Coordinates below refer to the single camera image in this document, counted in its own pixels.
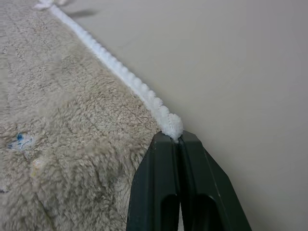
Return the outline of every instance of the white tassel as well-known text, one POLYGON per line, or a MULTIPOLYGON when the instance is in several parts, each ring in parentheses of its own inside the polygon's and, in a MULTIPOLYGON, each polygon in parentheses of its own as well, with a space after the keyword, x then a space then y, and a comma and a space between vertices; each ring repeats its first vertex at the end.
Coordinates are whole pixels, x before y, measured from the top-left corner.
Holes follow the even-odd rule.
MULTIPOLYGON (((65 4, 66 1, 67 0, 60 0, 59 5, 65 4)), ((171 114, 169 109, 163 106, 163 101, 156 97, 154 91, 150 90, 146 84, 142 83, 139 78, 131 73, 121 62, 93 39, 88 32, 54 5, 52 0, 40 0, 40 2, 41 4, 37 4, 35 8, 38 10, 50 8, 51 12, 63 23, 68 25, 103 64, 140 97, 147 109, 151 111, 152 116, 156 119, 162 132, 177 141, 183 133, 181 118, 175 114, 171 114)))

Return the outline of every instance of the beige wall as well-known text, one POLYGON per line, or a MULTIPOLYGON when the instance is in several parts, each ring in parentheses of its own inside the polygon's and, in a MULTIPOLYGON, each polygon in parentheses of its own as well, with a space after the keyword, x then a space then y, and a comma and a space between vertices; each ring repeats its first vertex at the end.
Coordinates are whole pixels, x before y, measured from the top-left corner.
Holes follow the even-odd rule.
POLYGON ((77 0, 65 8, 229 175, 254 231, 308 230, 307 0, 77 0))

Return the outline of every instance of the white pom-pom trim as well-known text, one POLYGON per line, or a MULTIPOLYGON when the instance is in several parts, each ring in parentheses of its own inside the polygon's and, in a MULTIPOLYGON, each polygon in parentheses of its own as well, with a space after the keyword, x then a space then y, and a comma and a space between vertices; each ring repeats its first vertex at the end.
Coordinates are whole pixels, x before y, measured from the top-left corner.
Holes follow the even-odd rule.
MULTIPOLYGON (((41 3, 48 5, 49 0, 40 0, 41 3)), ((56 5, 50 6, 50 11, 58 17, 63 23, 68 25, 79 39, 105 64, 114 74, 116 74, 127 86, 129 86, 136 95, 144 102, 152 116, 158 122, 162 132, 170 136, 175 141, 183 133, 183 123, 180 117, 171 114, 167 107, 163 106, 161 99, 157 98, 155 92, 142 83, 133 73, 131 73, 123 64, 113 57, 104 47, 102 47, 87 31, 74 22, 56 5)))

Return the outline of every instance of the fleece fabric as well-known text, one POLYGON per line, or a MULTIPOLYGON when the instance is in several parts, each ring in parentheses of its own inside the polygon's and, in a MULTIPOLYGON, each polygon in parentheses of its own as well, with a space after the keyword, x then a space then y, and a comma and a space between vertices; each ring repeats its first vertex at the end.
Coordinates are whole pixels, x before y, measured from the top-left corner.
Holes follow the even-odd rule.
POLYGON ((124 231, 159 126, 35 0, 1 0, 0 230, 124 231))

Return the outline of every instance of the clip jaw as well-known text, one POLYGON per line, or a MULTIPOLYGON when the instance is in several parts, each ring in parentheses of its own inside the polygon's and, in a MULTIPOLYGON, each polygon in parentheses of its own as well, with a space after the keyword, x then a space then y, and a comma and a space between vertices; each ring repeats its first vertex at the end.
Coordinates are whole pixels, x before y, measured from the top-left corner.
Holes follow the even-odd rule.
POLYGON ((127 231, 251 231, 232 184, 198 138, 161 132, 134 176, 127 231))

